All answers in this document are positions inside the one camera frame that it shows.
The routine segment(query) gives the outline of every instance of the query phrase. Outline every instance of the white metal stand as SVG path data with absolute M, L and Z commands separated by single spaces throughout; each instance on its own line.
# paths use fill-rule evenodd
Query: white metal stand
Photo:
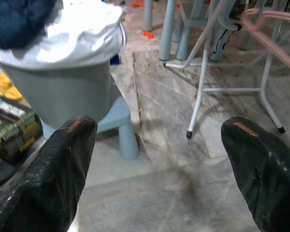
M 195 121 L 196 121 L 198 111 L 199 111 L 199 108 L 201 105 L 201 99 L 202 99 L 203 92 L 259 92 L 260 96 L 261 96 L 261 100 L 264 104 L 264 107 L 267 110 L 267 112 L 269 113 L 270 117 L 272 118 L 272 120 L 275 123 L 276 127 L 278 128 L 279 132 L 284 133 L 285 130 L 283 128 L 283 125 L 279 121 L 279 119 L 277 118 L 274 111 L 272 110 L 268 100 L 266 99 L 266 95 L 265 95 L 266 84 L 267 84 L 269 71 L 271 68 L 272 60 L 273 60 L 273 55 L 271 52 L 265 52 L 263 54 L 260 54 L 250 63 L 240 63 L 240 64 L 208 63 L 208 53 L 209 53 L 209 49 L 210 49 L 209 47 L 210 47 L 210 42 L 211 42 L 212 29 L 213 29 L 213 26 L 214 26 L 216 20 L 218 19 L 219 15 L 224 10 L 224 6 L 226 5 L 227 1 L 228 0 L 220 0 L 214 11 L 213 11 L 213 4 L 210 5 L 210 7 L 209 7 L 210 17 L 208 19 L 208 22 L 207 22 L 202 34 L 200 35 L 198 41 L 196 42 L 192 52 L 188 56 L 187 60 L 182 65 L 176 65 L 176 64 L 171 64 L 171 63 L 164 64 L 165 67 L 177 68 L 177 69 L 183 69 L 187 66 L 200 66 L 201 65 L 201 74 L 200 74 L 198 94 L 197 94 L 195 108 L 193 110 L 193 114 L 191 117 L 190 125 L 189 125 L 188 131 L 187 131 L 187 138 L 190 139 L 192 137 L 192 132 L 193 132 Z M 280 0 L 276 0 L 274 2 L 273 8 L 275 10 L 277 10 L 277 9 L 284 10 L 284 6 L 282 6 L 282 4 L 280 4 Z M 275 26 L 273 29 L 273 34 L 272 34 L 273 41 L 276 41 L 276 39 L 277 39 L 278 32 L 279 32 L 279 25 L 280 25 L 280 20 L 276 20 Z M 289 35 L 290 35 L 290 30 L 281 38 L 279 43 L 282 43 Z M 202 63 L 201 64 L 191 63 L 192 59 L 194 58 L 194 56 L 196 55 L 196 53 L 198 52 L 198 50 L 200 49 L 200 47 L 204 41 L 206 41 L 206 42 L 205 42 L 205 46 L 204 46 Z M 267 59 L 266 59 L 266 64 L 264 67 L 264 72 L 263 72 L 260 87 L 256 87 L 256 88 L 245 88 L 245 87 L 240 87 L 240 88 L 238 88 L 238 87 L 237 88 L 203 88 L 204 81 L 205 81 L 205 71 L 206 71 L 207 66 L 210 66 L 210 67 L 234 67 L 234 66 L 241 67 L 241 66 L 246 66 L 247 67 L 247 66 L 252 66 L 252 65 L 256 64 L 257 62 L 261 61 L 266 55 L 267 55 Z

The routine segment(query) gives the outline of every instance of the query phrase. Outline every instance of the marble floor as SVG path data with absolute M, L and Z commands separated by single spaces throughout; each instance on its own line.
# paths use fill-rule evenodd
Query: marble floor
M 267 88 L 285 134 L 277 133 L 255 94 L 205 94 L 194 135 L 187 140 L 200 68 L 167 69 L 158 59 L 167 1 L 154 2 L 153 40 L 142 36 L 144 9 L 130 7 L 131 2 L 126 0 L 128 43 L 120 54 L 122 64 L 111 71 L 130 107 L 140 155 L 123 159 L 116 131 L 98 135 L 70 232 L 259 231 L 237 188 L 220 127 L 232 116 L 244 116 L 290 146 L 290 70 L 275 60 Z M 193 31 L 190 45 L 200 33 Z M 264 51 L 258 44 L 239 51 L 239 36 L 236 32 L 230 38 L 225 62 L 247 62 Z M 289 44 L 284 47 L 290 52 Z M 172 44 L 173 54 L 176 46 Z M 254 67 L 209 68 L 205 85 L 253 87 L 261 80 L 263 66 L 264 61 Z

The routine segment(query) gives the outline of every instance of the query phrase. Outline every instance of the white cloth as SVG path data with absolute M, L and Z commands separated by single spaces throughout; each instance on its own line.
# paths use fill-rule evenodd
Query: white cloth
M 59 0 L 44 31 L 23 49 L 0 50 L 0 62 L 27 70 L 106 62 L 126 43 L 123 16 L 101 0 Z

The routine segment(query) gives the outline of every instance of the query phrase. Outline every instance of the black rubber foot cap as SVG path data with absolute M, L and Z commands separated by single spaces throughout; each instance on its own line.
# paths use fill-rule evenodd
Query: black rubber foot cap
M 191 139 L 191 137 L 192 137 L 192 132 L 191 132 L 191 131 L 187 131 L 187 135 L 186 135 L 186 137 L 187 137 L 188 139 Z
M 285 133 L 286 131 L 285 131 L 285 128 L 283 128 L 283 127 L 281 127 L 281 128 L 278 128 L 278 131 L 279 131 L 279 133 L 281 133 L 281 134 L 283 134 L 283 133 Z

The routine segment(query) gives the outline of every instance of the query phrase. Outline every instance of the yellow object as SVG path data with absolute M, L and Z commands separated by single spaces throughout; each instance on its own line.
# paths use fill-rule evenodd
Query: yellow object
M 0 95 L 15 101 L 23 99 L 21 93 L 4 73 L 0 73 Z

